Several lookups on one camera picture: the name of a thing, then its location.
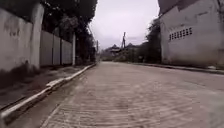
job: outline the building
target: building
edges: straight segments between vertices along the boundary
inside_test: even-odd
[[[224,65],[224,0],[159,0],[162,61]]]

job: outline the sky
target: sky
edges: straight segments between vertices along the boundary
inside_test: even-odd
[[[90,24],[101,49],[145,41],[150,22],[158,16],[157,0],[98,0],[96,15]]]

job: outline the distant building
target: distant building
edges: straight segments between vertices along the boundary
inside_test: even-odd
[[[224,65],[224,0],[158,0],[165,63]]]

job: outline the white wall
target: white wall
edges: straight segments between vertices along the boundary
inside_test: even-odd
[[[44,7],[36,4],[32,12],[32,41],[31,43],[31,64],[36,68],[40,68],[40,38],[42,30],[42,22],[44,17]]]
[[[54,42],[53,42],[53,65],[60,65],[60,38],[57,36],[54,36]]]
[[[10,71],[28,62],[39,68],[40,29],[44,8],[37,4],[32,23],[0,9],[0,70]]]
[[[72,44],[62,40],[62,64],[72,64]]]
[[[223,33],[216,1],[200,0],[180,11],[175,7],[163,15],[160,21],[164,62],[199,65],[220,63]],[[169,40],[171,33],[190,27],[192,35]]]
[[[61,40],[51,33],[42,31],[40,43],[40,65],[57,66],[72,64],[72,43]]]
[[[0,9],[0,70],[30,63],[32,24]]]
[[[42,31],[41,44],[40,44],[40,65],[50,66],[52,65],[52,46],[53,46],[53,35]]]

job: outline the paved road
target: paved road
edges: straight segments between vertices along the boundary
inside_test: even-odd
[[[224,128],[223,86],[221,75],[104,62],[10,128]]]

